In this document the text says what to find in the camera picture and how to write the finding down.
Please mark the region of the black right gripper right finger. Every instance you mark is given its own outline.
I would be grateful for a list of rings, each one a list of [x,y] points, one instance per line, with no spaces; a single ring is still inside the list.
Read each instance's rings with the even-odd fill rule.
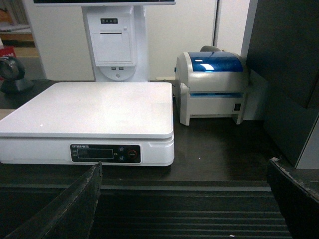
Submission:
[[[293,168],[272,158],[267,182],[294,239],[319,237],[319,184],[308,181]]]

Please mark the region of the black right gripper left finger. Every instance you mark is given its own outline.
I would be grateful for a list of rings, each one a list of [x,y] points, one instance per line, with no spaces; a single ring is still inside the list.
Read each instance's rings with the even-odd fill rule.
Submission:
[[[87,239],[101,195],[98,162],[6,239]]]

